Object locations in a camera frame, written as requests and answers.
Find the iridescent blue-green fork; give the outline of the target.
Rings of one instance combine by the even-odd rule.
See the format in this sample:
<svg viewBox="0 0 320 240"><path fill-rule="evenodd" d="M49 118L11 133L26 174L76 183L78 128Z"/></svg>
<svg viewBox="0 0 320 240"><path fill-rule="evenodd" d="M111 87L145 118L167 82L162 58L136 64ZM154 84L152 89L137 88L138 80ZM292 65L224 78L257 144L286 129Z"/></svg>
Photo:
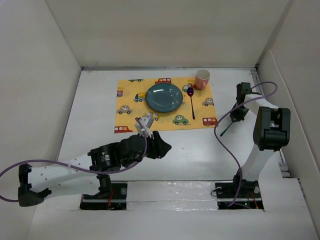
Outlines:
<svg viewBox="0 0 320 240"><path fill-rule="evenodd" d="M232 120L231 123L225 128L225 130L222 131L222 133L220 134L220 137L222 137L226 131L232 126L232 124L234 124L236 121Z"/></svg>

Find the yellow vehicle-print placemat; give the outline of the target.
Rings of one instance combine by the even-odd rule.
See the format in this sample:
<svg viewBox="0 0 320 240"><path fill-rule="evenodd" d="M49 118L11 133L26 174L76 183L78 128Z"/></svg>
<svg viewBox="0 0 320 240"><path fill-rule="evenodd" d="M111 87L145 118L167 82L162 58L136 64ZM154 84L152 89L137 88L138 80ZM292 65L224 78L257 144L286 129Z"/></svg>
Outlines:
<svg viewBox="0 0 320 240"><path fill-rule="evenodd" d="M218 122L210 86L193 76L135 78L117 84L114 133L136 131L136 118L150 116L152 131L214 128Z"/></svg>

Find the teal floral ceramic plate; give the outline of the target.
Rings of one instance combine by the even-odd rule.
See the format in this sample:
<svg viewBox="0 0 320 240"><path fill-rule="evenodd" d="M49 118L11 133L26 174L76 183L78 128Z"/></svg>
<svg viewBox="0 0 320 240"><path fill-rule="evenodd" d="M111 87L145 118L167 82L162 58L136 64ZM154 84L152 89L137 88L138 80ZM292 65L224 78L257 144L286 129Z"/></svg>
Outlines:
<svg viewBox="0 0 320 240"><path fill-rule="evenodd" d="M145 100L146 104L155 112L171 113L182 105L183 94L172 83L159 83L147 90Z"/></svg>

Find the purple iridescent spoon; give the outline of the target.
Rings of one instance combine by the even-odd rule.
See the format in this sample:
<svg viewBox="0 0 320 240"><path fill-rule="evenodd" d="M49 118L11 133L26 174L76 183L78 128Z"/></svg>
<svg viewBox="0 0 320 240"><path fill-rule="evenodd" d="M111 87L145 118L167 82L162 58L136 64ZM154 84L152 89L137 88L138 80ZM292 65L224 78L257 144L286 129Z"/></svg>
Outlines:
<svg viewBox="0 0 320 240"><path fill-rule="evenodd" d="M194 90L192 87L189 87L187 89L187 95L190 97L190 103L191 103L191 111L192 111L192 119L195 120L195 112L194 112L194 107L193 107L193 95L194 95Z"/></svg>

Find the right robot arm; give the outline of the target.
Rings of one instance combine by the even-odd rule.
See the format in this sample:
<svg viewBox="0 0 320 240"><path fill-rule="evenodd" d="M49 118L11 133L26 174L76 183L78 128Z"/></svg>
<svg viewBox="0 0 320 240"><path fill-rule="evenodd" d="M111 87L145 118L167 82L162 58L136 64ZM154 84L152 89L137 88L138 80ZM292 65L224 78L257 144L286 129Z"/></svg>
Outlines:
<svg viewBox="0 0 320 240"><path fill-rule="evenodd" d="M248 159L233 177L231 191L243 197L254 190L260 173L275 152L288 145L291 131L291 111L271 104L248 82L236 86L236 103L230 113L232 122L240 122L251 111L256 115L253 128L253 148Z"/></svg>

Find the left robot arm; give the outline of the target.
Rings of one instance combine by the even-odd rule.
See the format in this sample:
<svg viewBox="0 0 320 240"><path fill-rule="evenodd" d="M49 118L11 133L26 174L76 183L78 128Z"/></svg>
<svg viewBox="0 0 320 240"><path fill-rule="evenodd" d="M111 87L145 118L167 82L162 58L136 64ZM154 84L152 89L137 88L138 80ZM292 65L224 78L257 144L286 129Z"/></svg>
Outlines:
<svg viewBox="0 0 320 240"><path fill-rule="evenodd" d="M151 136L131 135L65 162L57 161L42 167L21 164L18 204L31 207L47 199L74 194L108 198L113 191L111 174L127 171L145 157L162 159L171 148L158 131L153 131Z"/></svg>

